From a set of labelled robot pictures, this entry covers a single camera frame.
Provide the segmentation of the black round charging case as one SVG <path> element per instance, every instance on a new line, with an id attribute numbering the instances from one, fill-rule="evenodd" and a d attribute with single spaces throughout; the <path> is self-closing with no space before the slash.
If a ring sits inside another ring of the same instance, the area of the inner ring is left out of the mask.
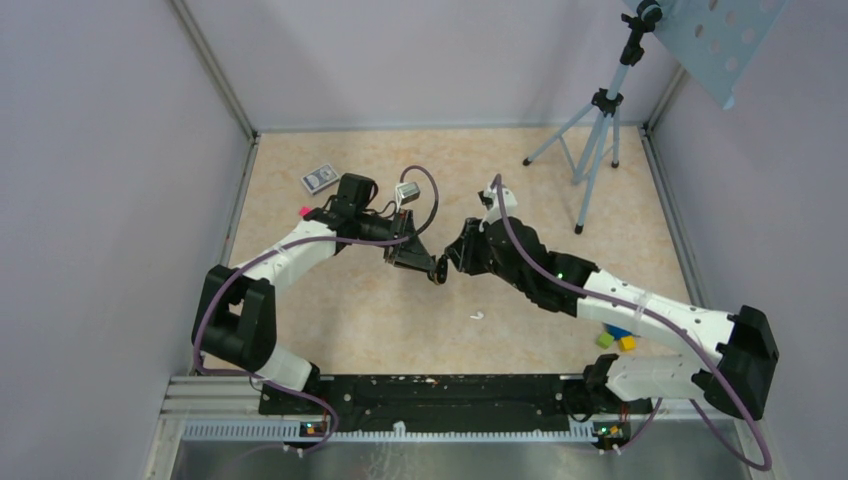
<path id="1" fill-rule="evenodd" d="M 430 280 L 436 285 L 443 285 L 448 276 L 448 258 L 443 255 L 436 261 L 435 267 L 430 274 Z"/>

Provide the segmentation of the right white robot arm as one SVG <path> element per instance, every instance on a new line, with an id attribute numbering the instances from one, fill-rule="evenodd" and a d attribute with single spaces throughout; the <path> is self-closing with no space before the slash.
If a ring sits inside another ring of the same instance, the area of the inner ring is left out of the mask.
<path id="1" fill-rule="evenodd" d="M 705 400 L 736 418 L 743 404 L 763 417 L 779 360 L 767 315 L 743 305 L 736 313 L 687 305 L 627 283 L 596 263 L 547 250 L 537 232 L 516 218 L 465 221 L 444 250 L 457 271 L 492 274 L 534 305 L 593 320 L 658 342 L 674 351 L 648 361 L 606 356 L 584 371 L 586 397 L 600 412 L 645 397 Z"/>

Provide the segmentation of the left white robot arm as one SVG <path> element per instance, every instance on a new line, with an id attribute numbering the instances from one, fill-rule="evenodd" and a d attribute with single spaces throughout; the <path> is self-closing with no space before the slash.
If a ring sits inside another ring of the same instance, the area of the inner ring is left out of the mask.
<path id="1" fill-rule="evenodd" d="M 282 240 L 237 267 L 216 265 L 204 279 L 191 343 L 263 380 L 283 386 L 283 401 L 297 413 L 319 404 L 319 368 L 277 341 L 276 301 L 301 276 L 348 245 L 384 250 L 386 263 L 423 272 L 442 284 L 447 264 L 424 247 L 412 211 L 384 218 L 370 210 L 378 191 L 368 177 L 347 173 L 326 206 L 306 213 Z"/>

